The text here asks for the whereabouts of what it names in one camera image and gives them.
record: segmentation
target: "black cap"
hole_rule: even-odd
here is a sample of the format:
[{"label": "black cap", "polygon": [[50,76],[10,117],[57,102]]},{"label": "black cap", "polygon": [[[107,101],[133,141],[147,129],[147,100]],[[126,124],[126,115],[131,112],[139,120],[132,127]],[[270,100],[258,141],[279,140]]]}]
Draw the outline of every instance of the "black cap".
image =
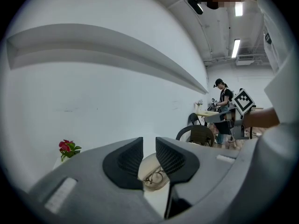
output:
[{"label": "black cap", "polygon": [[217,80],[215,81],[215,86],[214,86],[214,87],[217,87],[220,83],[224,84],[223,80],[221,80],[221,79],[217,79]]}]

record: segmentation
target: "ceiling pipe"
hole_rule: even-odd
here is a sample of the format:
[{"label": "ceiling pipe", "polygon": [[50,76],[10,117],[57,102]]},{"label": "ceiling pipe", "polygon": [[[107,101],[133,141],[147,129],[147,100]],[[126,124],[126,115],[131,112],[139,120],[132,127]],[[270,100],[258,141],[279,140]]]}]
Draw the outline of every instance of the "ceiling pipe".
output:
[{"label": "ceiling pipe", "polygon": [[167,7],[167,9],[171,9],[173,6],[177,5],[178,3],[182,2],[184,0],[179,0],[179,1],[176,1],[175,3],[171,4],[170,6]]},{"label": "ceiling pipe", "polygon": [[260,47],[259,44],[261,43],[261,38],[263,37],[263,30],[264,30],[264,22],[263,22],[262,26],[260,27],[260,30],[259,30],[256,42],[254,43],[254,46],[251,48],[252,49],[252,53],[255,53],[256,49],[258,47]]},{"label": "ceiling pipe", "polygon": [[[238,56],[264,56],[264,57],[266,57],[266,54],[241,54],[241,55],[237,55],[237,57]],[[223,57],[218,57],[218,58],[213,58],[213,59],[210,59],[210,60],[206,60],[206,61],[204,61],[204,63],[205,62],[214,63],[214,62],[219,62],[219,61],[224,61],[224,60],[230,60],[230,59],[236,59],[236,58],[231,58],[231,57],[223,56]]]},{"label": "ceiling pipe", "polygon": [[218,62],[210,62],[210,63],[204,63],[204,65],[207,67],[211,67],[214,65],[222,65],[222,64],[227,64],[227,63],[233,63],[235,60],[235,58],[230,58],[230,59],[226,59],[226,60],[221,60]]},{"label": "ceiling pipe", "polygon": [[184,0],[184,2],[185,2],[185,3],[186,3],[188,6],[189,6],[189,8],[191,8],[191,10],[193,11],[193,14],[195,15],[195,17],[196,17],[196,19],[197,19],[198,23],[200,24],[200,26],[201,26],[201,29],[202,29],[202,32],[204,33],[204,36],[205,36],[205,38],[206,38],[207,45],[208,45],[208,47],[209,47],[210,54],[211,54],[211,56],[212,56],[212,54],[213,54],[213,51],[212,51],[212,49],[211,49],[211,46],[210,46],[209,40],[208,40],[208,38],[207,38],[206,31],[205,31],[205,28],[203,27],[203,25],[202,25],[202,23],[201,23],[201,21],[200,21],[200,19],[199,19],[198,15],[197,15],[197,13],[196,13],[196,12],[193,10],[193,8],[190,6],[190,4],[189,4],[188,2],[186,2],[186,0]]}]

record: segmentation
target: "fluorescent light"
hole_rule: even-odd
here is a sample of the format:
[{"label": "fluorescent light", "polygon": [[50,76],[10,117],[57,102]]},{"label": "fluorescent light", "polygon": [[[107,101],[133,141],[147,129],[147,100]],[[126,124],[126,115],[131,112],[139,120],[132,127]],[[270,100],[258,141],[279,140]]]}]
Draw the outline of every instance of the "fluorescent light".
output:
[{"label": "fluorescent light", "polygon": [[235,15],[236,16],[243,15],[243,3],[241,3],[241,2],[235,3]]},{"label": "fluorescent light", "polygon": [[240,46],[240,42],[241,42],[240,39],[235,39],[235,45],[234,45],[234,50],[233,50],[232,58],[235,58],[237,56],[238,49],[239,49],[239,46]]},{"label": "fluorescent light", "polygon": [[199,8],[201,9],[201,11],[203,11],[203,10],[202,10],[202,8],[201,8],[201,6],[200,6],[200,4],[198,3],[197,5],[198,5],[198,6],[199,6]]}]

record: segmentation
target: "black chair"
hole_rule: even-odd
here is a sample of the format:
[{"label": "black chair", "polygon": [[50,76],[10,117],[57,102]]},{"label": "black chair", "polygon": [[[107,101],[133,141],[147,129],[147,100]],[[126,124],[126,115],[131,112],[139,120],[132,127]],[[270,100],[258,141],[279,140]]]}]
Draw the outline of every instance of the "black chair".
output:
[{"label": "black chair", "polygon": [[200,122],[200,120],[199,120],[196,113],[192,113],[192,114],[189,115],[188,123],[190,123],[190,121],[192,122],[193,125],[195,125],[195,121],[198,121],[199,125],[201,125],[201,122]]},{"label": "black chair", "polygon": [[188,131],[191,131],[191,135],[187,142],[193,142],[203,146],[213,147],[214,134],[208,127],[202,125],[190,125],[183,128],[177,134],[176,140],[180,140],[182,135]]}]

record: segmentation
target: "eyeglasses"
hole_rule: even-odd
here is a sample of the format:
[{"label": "eyeglasses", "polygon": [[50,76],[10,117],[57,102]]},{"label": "eyeglasses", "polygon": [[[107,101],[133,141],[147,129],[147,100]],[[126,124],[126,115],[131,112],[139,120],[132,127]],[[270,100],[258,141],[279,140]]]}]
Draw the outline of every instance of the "eyeglasses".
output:
[{"label": "eyeglasses", "polygon": [[149,186],[150,184],[160,184],[163,181],[162,173],[165,173],[165,171],[162,169],[161,166],[159,166],[145,178],[143,183],[147,186]]}]

